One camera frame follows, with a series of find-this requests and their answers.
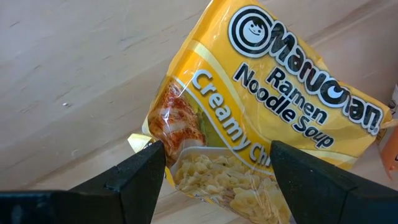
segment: chicken image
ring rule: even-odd
[[[183,148],[206,144],[198,116],[173,82],[167,84],[152,107],[148,126],[152,135],[165,145],[168,167],[177,161]]]

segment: smiley face logo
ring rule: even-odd
[[[273,19],[258,6],[238,10],[229,22],[229,41],[240,54],[259,58],[267,53]]]

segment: yellow plastic wrapper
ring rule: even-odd
[[[349,169],[392,120],[251,0],[213,0],[172,60],[143,125],[177,190],[253,223],[289,223],[272,140]]]

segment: light wood grain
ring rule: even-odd
[[[398,81],[398,0],[261,2],[336,78],[387,103]],[[207,4],[0,1],[0,189],[68,189],[131,155],[125,139]],[[355,173],[396,187],[375,148],[361,161]],[[194,223],[187,217],[243,223],[165,185],[154,223]]]

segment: wooden surface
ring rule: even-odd
[[[336,78],[388,102],[398,81],[398,0],[262,2]],[[67,189],[130,155],[125,139],[207,4],[0,1],[0,189]],[[355,171],[394,187],[377,151],[365,156]],[[154,223],[172,222],[243,223],[165,185]]]

